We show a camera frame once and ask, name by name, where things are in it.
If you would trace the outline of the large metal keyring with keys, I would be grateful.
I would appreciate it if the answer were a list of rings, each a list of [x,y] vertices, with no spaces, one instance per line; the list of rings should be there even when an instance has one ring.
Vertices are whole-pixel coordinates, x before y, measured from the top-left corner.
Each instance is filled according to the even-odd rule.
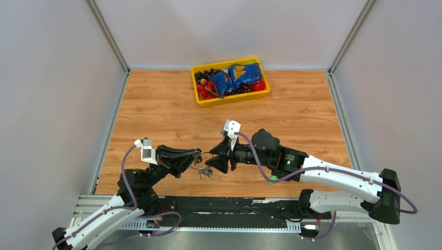
[[[209,152],[202,151],[201,149],[196,148],[196,147],[194,147],[191,150],[191,152],[192,152],[193,160],[192,160],[189,167],[193,170],[196,170],[201,179],[203,179],[204,176],[211,178],[213,175],[212,167],[208,166],[207,164],[204,164],[203,167],[196,167],[196,165],[202,163],[202,161],[203,161],[202,155],[203,154],[210,154],[211,156],[212,156],[212,154]]]

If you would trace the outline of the green tagged key bunch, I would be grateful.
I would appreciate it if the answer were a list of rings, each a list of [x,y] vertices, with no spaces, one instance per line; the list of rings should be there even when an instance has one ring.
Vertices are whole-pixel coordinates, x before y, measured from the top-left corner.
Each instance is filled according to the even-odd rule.
[[[278,180],[277,176],[270,176],[269,178],[271,181],[267,181],[267,184],[273,184],[275,180]]]

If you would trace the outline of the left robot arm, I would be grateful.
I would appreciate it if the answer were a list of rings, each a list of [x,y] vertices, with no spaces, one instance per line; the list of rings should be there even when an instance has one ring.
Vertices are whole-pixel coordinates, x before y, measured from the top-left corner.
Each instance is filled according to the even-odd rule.
[[[127,169],[129,154],[138,148],[146,169]],[[69,228],[57,228],[52,232],[53,249],[96,249],[104,240],[127,222],[143,218],[151,219],[154,226],[168,215],[182,219],[176,211],[159,207],[159,196],[153,187],[167,175],[180,178],[189,167],[202,161],[199,148],[177,149],[165,145],[153,148],[148,139],[137,140],[126,151],[121,161],[119,190],[101,208],[80,223]]]

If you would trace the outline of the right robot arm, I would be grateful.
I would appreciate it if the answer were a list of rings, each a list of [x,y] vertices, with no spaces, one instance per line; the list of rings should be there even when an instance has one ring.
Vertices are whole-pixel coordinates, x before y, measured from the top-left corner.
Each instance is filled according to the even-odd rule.
[[[386,223],[400,222],[400,183],[391,169],[363,172],[318,159],[305,152],[282,146],[280,140],[264,129],[253,134],[247,143],[238,135],[224,133],[221,143],[210,150],[213,158],[205,164],[227,173],[237,164],[266,167],[278,180],[319,183],[333,192],[302,190],[298,212],[304,217],[329,211],[353,211]]]

